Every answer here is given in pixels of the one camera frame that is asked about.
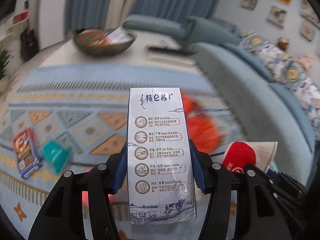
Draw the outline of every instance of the blue gripper pad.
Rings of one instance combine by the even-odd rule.
[[[190,155],[191,155],[191,163],[192,163],[192,171],[193,171],[193,178],[196,181],[197,187],[201,190],[202,193],[206,194],[208,188],[205,183],[205,174],[202,166],[197,157],[197,150],[194,149],[193,143],[189,141],[189,148],[190,148]]]
[[[128,169],[128,144],[125,144],[125,148],[120,152],[122,154],[118,168],[116,169],[113,177],[112,189],[114,193],[122,188],[125,176]]]

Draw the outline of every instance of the sofa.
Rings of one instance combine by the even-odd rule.
[[[295,97],[274,83],[264,64],[238,46],[237,33],[213,20],[188,17],[181,23],[131,15],[127,29],[169,35],[194,53],[198,67],[235,112],[250,141],[277,141],[275,163],[307,185],[315,167],[311,123]]]

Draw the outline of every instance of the farm illustration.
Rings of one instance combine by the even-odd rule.
[[[130,220],[134,225],[166,224],[196,218],[196,200],[180,199],[165,205],[142,205],[131,203]]]

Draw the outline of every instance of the plant pot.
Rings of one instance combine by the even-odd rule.
[[[7,91],[9,87],[9,78],[7,76],[4,76],[1,80],[0,80],[0,93],[3,94]]]

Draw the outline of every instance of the dark fruit bowl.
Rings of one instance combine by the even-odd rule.
[[[103,30],[103,29],[89,29],[92,31],[101,31],[101,33],[112,33],[113,30]],[[132,43],[135,41],[136,37],[130,33],[127,32],[129,36],[132,37],[130,41],[124,42],[124,43],[114,43],[106,46],[99,46],[99,45],[92,45],[92,46],[87,46],[89,41],[97,37],[97,32],[95,33],[89,33],[85,35],[80,41],[79,39],[82,37],[83,34],[81,34],[83,30],[75,31],[75,36],[73,38],[73,41],[75,45],[84,53],[93,55],[93,56],[112,56],[116,55],[120,52],[125,51],[127,48],[129,48]]]

